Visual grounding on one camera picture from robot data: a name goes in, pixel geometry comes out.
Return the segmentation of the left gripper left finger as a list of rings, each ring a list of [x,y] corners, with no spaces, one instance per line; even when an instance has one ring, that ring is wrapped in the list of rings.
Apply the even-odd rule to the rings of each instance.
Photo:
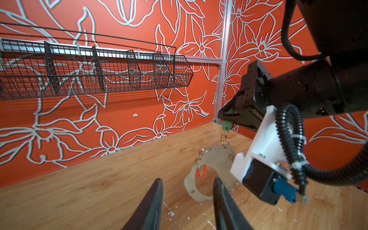
[[[163,201],[163,181],[157,178],[122,230],[158,230]]]

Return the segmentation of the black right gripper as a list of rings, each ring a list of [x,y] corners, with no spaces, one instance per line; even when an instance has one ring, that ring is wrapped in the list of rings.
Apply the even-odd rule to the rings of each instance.
[[[271,78],[261,61],[250,63],[242,76],[240,90],[219,110],[217,118],[257,131],[269,105],[265,84]]]

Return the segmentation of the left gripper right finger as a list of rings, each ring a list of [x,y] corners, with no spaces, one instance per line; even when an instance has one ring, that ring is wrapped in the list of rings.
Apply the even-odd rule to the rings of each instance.
[[[217,230],[253,230],[219,177],[213,186],[213,204]]]

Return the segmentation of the green key tag with key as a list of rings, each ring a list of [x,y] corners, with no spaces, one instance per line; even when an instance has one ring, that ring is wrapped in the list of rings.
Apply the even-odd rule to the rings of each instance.
[[[230,131],[233,129],[234,122],[232,121],[232,117],[234,116],[234,111],[232,108],[226,109],[222,108],[218,113],[218,118],[221,120],[222,130]]]

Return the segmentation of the red key tag with key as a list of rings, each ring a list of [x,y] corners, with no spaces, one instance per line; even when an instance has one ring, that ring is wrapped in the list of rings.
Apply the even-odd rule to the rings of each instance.
[[[207,175],[207,166],[206,165],[199,166],[196,169],[196,172],[195,172],[195,177],[196,178],[205,178],[206,175]]]

